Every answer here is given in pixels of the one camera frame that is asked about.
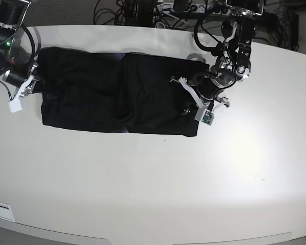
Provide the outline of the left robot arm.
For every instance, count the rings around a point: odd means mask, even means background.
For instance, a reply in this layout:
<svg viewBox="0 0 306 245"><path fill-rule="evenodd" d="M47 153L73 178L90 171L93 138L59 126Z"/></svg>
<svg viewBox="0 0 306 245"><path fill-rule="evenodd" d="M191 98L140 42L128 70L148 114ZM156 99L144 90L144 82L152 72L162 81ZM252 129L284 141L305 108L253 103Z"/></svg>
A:
<svg viewBox="0 0 306 245"><path fill-rule="evenodd" d="M216 57L215 64L202 64L194 69L187 63L190 75L177 75L171 78L190 94L191 98L184 104L182 114L197 109L196 115L211 117L214 102L227 105L226 98L219 95L238 82L245 80L251 73L251 43L256 34L256 22L263 15L264 1L206 1L203 14L198 18L194 29L194 43L202 51ZM222 22L223 40L215 46L205 46L198 38L198 29L203 21L214 13L228 13Z"/></svg>

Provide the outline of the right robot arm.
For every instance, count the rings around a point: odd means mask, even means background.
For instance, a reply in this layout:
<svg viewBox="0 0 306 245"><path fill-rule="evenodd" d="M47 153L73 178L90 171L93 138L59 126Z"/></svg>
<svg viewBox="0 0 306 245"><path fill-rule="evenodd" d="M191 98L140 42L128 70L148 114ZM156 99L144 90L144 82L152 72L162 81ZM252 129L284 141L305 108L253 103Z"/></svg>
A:
<svg viewBox="0 0 306 245"><path fill-rule="evenodd" d="M37 49L34 38L23 21L31 1L0 1L0 84L13 101L8 84L21 90L20 97L35 93L45 93L45 81L37 75L35 61ZM25 54L20 47L17 31L22 29L29 39L31 53L27 61L19 61L18 53Z"/></svg>

